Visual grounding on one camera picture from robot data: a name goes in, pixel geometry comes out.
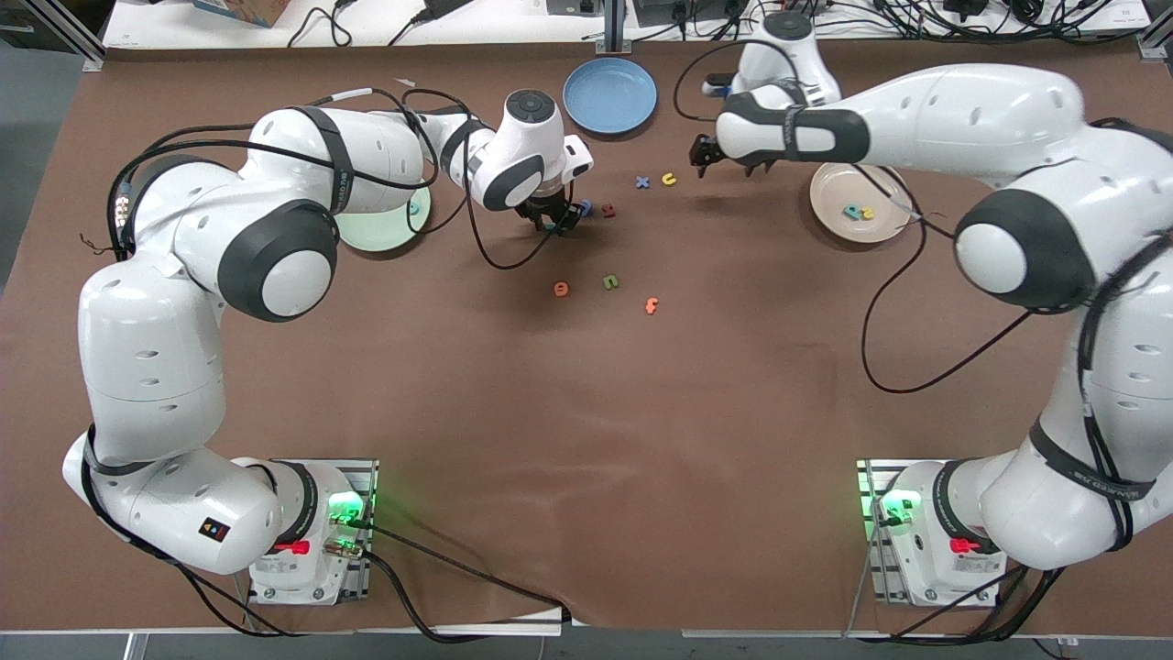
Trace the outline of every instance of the beige plate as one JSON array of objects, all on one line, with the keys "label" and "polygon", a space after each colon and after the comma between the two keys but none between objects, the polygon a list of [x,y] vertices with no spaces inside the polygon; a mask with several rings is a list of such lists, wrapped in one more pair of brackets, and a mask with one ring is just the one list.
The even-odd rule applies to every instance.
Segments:
[{"label": "beige plate", "polygon": [[[827,163],[814,172],[811,179],[811,206],[832,233],[855,243],[880,243],[900,233],[900,230],[911,219],[904,209],[893,200],[910,206],[908,195],[884,170],[860,165],[893,196],[889,199],[876,190],[862,173],[846,163]],[[854,219],[843,209],[855,205],[868,206],[875,217],[872,219]]]}]

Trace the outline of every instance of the white robotic arm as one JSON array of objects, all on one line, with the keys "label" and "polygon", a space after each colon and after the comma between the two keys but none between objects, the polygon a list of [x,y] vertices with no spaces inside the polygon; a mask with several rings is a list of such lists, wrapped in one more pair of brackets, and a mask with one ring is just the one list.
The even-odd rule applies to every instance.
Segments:
[{"label": "white robotic arm", "polygon": [[[747,173],[789,159],[978,178],[994,191],[957,226],[965,277],[1010,304],[1077,309],[1051,402],[1017,450],[914,464],[884,498],[914,604],[938,606],[986,583],[1004,570],[1003,552],[1042,570],[1096,557],[1126,540],[1124,509],[1130,535],[1169,512],[1173,254],[1162,250],[1173,137],[1089,125],[1083,109],[1059,74],[958,64],[820,106],[767,82],[730,94],[716,137],[693,143],[701,173],[732,158]],[[1093,454],[1089,424],[1114,470]]]},{"label": "white robotic arm", "polygon": [[[531,102],[538,111],[511,109]],[[192,567],[228,574],[287,560],[253,571],[274,587],[272,601],[333,601],[333,565],[344,559],[324,551],[354,540],[337,523],[362,503],[334,468],[229,462],[204,448],[225,410],[219,324],[226,306],[269,321],[313,308],[337,264],[333,216],[407,204],[421,186],[425,136],[459,184],[468,143],[469,189],[486,207],[556,213],[563,227],[577,220],[562,186],[590,169],[590,151],[533,90],[509,96],[497,131],[445,110],[318,107],[276,110],[252,129],[251,142],[332,166],[252,148],[239,171],[164,156],[138,172],[127,213],[134,256],[94,273],[79,305],[94,424],[62,465],[79,497]]]}]

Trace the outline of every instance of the brown table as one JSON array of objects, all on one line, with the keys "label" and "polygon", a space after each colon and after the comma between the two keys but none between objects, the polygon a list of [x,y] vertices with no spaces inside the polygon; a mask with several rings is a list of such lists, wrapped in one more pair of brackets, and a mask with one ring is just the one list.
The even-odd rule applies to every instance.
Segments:
[{"label": "brown table", "polygon": [[[174,571],[101,529],[60,477],[89,423],[77,291],[109,261],[77,232],[104,234],[106,192],[122,163],[177,127],[395,88],[394,77],[453,93],[495,122],[515,88],[560,97],[590,48],[185,54],[203,59],[110,61],[86,76],[0,301],[0,627],[215,625]],[[640,45],[635,60],[660,87],[657,115],[628,140],[588,137],[597,165],[578,195],[613,203],[615,219],[585,220],[513,272],[486,265],[459,219],[393,260],[344,250],[330,295],[297,322],[228,314],[229,414],[210,447],[229,457],[378,457],[381,522],[556,597],[591,625],[842,630],[865,551],[855,461],[1016,447],[1049,396],[1070,320],[1029,321],[924,394],[872,389],[859,361],[863,307],[915,231],[870,250],[836,243],[809,211],[814,164],[751,178],[725,164],[698,181],[687,148],[708,127],[678,118],[666,96],[704,48]],[[830,42],[823,53],[846,93],[947,62],[1051,68],[1080,83],[1089,117],[1173,130],[1167,73],[1141,66],[1125,43]],[[733,61],[721,53],[698,73]],[[712,106],[692,94],[685,102]],[[636,175],[666,171],[680,177],[674,188],[635,189]],[[974,182],[907,178],[947,225],[983,193]],[[440,213],[459,191],[439,183],[434,196]],[[500,259],[536,239],[511,213],[479,217]],[[618,290],[604,290],[606,273]],[[556,280],[569,281],[568,298],[554,297]],[[660,302],[649,317],[651,295]],[[1015,314],[970,287],[948,243],[931,237],[876,313],[876,370],[889,383],[920,382]],[[1173,526],[1160,525],[1073,567],[1025,631],[1173,637],[1171,542]],[[537,608],[393,545],[377,549],[430,622]],[[367,603],[266,613],[298,630],[406,625],[379,576]],[[918,614],[865,598],[856,627],[893,631]],[[972,620],[944,617],[937,630]]]}]

